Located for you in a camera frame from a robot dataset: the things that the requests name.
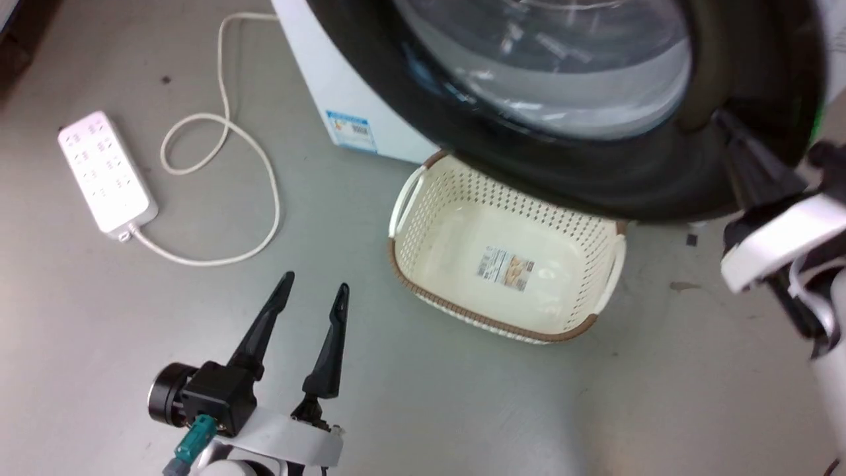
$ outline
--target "white basket handle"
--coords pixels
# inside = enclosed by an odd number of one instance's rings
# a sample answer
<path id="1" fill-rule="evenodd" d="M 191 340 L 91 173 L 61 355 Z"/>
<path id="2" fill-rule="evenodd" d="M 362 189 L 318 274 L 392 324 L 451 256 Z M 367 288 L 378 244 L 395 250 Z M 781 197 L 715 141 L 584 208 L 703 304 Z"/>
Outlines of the white basket handle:
<path id="1" fill-rule="evenodd" d="M 415 170 L 409 179 L 405 181 L 403 189 L 399 191 L 397 202 L 393 204 L 391 222 L 387 224 L 388 238 L 393 239 L 403 228 L 403 223 L 405 223 L 405 218 L 409 214 L 411 204 L 414 203 L 417 193 L 420 191 L 420 186 L 423 185 L 423 174 L 427 170 L 425 165 Z"/>
<path id="2" fill-rule="evenodd" d="M 611 265 L 611 274 L 608 275 L 608 282 L 605 284 L 605 289 L 602 290 L 602 294 L 599 295 L 599 301 L 596 302 L 596 307 L 593 308 L 594 314 L 599 314 L 602 312 L 602 309 L 605 309 L 605 306 L 611 299 L 614 288 L 617 287 L 617 283 L 620 281 L 620 274 L 623 273 L 623 263 L 626 260 L 625 235 L 617 235 L 617 241 L 614 242 L 613 246 L 614 262 Z"/>

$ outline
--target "washing machine door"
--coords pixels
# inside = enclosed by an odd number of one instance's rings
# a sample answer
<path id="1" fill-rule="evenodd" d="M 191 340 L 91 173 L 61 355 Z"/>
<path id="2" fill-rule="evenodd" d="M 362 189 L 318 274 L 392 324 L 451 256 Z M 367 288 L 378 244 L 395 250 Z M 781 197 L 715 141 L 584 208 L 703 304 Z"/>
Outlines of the washing machine door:
<path id="1" fill-rule="evenodd" d="M 482 172 L 589 213 L 736 208 L 722 109 L 786 164 L 824 98 L 812 0 L 309 0 L 362 78 Z"/>

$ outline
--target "white plastic basket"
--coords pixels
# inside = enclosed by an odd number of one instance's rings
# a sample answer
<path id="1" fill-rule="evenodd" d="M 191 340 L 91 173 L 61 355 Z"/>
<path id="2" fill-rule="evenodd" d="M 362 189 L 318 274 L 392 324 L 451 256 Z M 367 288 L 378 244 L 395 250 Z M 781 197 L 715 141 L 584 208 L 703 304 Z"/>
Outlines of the white plastic basket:
<path id="1" fill-rule="evenodd" d="M 439 152 L 406 181 L 388 227 L 391 264 L 420 299 L 512 339 L 585 332 L 625 259 L 616 222 L 536 200 Z"/>

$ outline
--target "concrete floor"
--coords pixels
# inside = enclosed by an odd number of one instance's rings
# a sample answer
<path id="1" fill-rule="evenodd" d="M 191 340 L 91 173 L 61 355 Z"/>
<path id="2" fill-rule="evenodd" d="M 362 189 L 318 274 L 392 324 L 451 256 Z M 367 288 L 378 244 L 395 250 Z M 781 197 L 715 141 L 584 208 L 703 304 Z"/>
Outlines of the concrete floor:
<path id="1" fill-rule="evenodd" d="M 301 397 L 338 284 L 352 289 L 341 396 L 325 405 L 348 430 L 332 474 L 794 476 L 821 474 L 833 459 L 810 347 L 767 293 L 727 291 L 719 224 L 698 247 L 685 245 L 687 230 L 634 227 L 606 312 L 562 345 L 506 340 L 410 295 L 385 242 L 414 167 L 330 143 L 272 24 L 235 30 L 227 71 L 237 120 L 280 177 L 287 219 L 278 238 L 249 262 L 216 269 L 107 239 L 55 142 L 60 127 L 96 109 L 116 121 L 160 203 L 153 238 L 216 257 L 266 233 L 266 177 L 237 138 L 190 177 L 157 161 L 174 121 L 221 111 L 214 44 L 237 10 L 271 8 L 67 0 L 3 105 L 4 473 L 158 473 L 183 432 L 146 415 L 151 379 L 171 361 L 226 359 L 289 269 L 294 292 L 257 385 L 260 404 L 280 412 Z M 218 134 L 194 128 L 175 162 L 193 163 Z"/>

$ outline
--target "floor stain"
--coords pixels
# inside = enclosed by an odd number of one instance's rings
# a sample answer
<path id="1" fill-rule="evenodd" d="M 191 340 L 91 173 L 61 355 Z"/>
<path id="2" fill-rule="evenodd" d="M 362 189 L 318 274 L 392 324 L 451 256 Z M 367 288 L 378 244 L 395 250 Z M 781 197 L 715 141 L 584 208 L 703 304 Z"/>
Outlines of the floor stain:
<path id="1" fill-rule="evenodd" d="M 687 281 L 673 281 L 672 283 L 670 283 L 670 289 L 673 291 L 681 292 L 689 289 L 702 289 L 702 286 L 697 285 L 696 283 L 689 283 Z"/>

